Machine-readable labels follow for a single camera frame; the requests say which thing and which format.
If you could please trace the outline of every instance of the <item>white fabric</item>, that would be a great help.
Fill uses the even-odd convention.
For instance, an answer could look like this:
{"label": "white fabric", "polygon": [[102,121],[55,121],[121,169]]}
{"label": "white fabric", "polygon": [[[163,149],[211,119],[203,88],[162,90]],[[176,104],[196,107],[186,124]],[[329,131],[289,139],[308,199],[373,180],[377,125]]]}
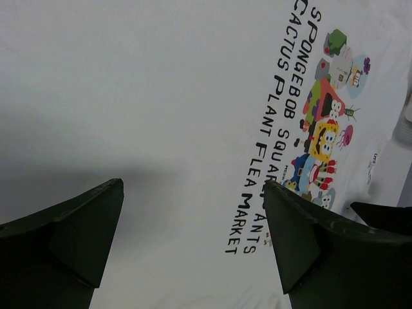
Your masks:
{"label": "white fabric", "polygon": [[[178,175],[174,191],[157,188],[147,201],[172,207],[167,212],[138,211],[144,205],[126,200],[122,220],[138,224],[142,217],[159,217],[162,224],[135,235],[156,235],[147,238],[152,241],[115,238],[114,248],[132,247],[110,255],[92,308],[289,308],[259,195],[267,175],[291,179],[291,161],[304,155],[304,145],[294,143],[308,138],[300,120],[315,77],[331,75],[341,111],[335,119],[338,140],[330,143],[332,155],[324,162],[333,181],[321,188],[311,184],[310,199],[322,203],[326,197],[325,206],[350,217],[347,200],[368,197],[371,160],[390,137],[406,96],[409,3],[318,0],[306,10],[304,1],[294,5],[2,1],[2,107],[4,115],[22,119],[8,121],[4,130],[24,128],[32,135],[23,140],[33,143],[30,151],[16,151],[6,139],[13,160],[35,158],[39,165],[72,169],[134,164]],[[299,25],[289,21],[292,14]],[[334,30],[347,39],[339,47],[337,41],[328,45],[339,53],[331,57],[324,53],[326,36],[342,38]],[[303,43],[310,52],[299,60],[304,40],[314,41]],[[290,45],[292,52],[282,49]],[[329,64],[326,74],[321,59]],[[304,61],[298,71],[305,67],[305,73],[294,71]],[[350,86],[356,65],[362,71],[359,88]],[[288,94],[291,85],[298,97]],[[289,102],[289,110],[288,98],[296,103]],[[359,109],[356,121],[342,115],[342,102],[347,115]],[[128,194],[133,192],[126,184]]]}

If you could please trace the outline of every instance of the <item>pink jellyfish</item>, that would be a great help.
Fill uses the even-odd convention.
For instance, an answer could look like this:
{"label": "pink jellyfish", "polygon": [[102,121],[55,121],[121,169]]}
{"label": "pink jellyfish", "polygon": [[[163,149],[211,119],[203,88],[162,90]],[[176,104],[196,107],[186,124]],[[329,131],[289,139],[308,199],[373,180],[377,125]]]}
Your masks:
{"label": "pink jellyfish", "polygon": [[342,150],[343,147],[346,147],[347,145],[349,145],[350,141],[352,140],[352,135],[353,135],[352,125],[348,125],[345,130],[342,130],[342,132],[339,135],[341,140],[336,143],[336,145],[339,146],[340,150]]}

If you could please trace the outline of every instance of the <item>white t-shirt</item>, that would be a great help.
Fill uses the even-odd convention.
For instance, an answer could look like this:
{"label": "white t-shirt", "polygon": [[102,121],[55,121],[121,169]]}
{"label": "white t-shirt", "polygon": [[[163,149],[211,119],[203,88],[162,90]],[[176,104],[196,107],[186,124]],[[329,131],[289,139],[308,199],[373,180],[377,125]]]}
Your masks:
{"label": "white t-shirt", "polygon": [[145,171],[91,308],[289,308],[263,184],[351,216],[406,96],[409,6],[3,1],[8,159]]}

